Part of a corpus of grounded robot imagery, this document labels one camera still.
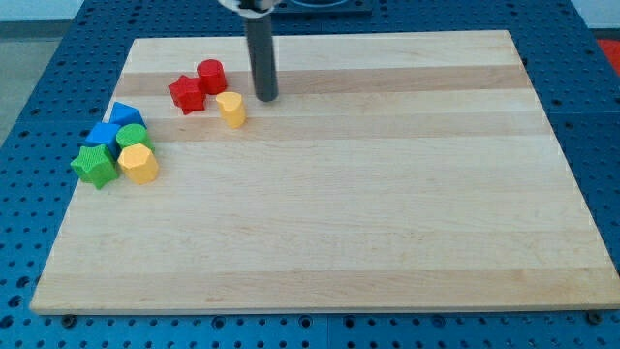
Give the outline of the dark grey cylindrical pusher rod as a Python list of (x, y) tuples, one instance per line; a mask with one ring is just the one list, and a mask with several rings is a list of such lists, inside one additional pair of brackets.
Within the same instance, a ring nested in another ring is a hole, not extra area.
[(256, 97), (262, 102), (274, 101), (279, 90), (271, 16), (246, 19), (244, 25)]

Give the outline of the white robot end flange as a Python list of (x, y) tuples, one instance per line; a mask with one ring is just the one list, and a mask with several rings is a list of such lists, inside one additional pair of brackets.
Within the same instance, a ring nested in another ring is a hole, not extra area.
[(272, 13), (282, 0), (218, 0), (218, 2), (243, 18), (262, 18)]

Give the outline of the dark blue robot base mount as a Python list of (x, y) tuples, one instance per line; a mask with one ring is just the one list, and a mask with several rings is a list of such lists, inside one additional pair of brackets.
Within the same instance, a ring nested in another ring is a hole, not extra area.
[(275, 15), (370, 14), (375, 0), (282, 0)]

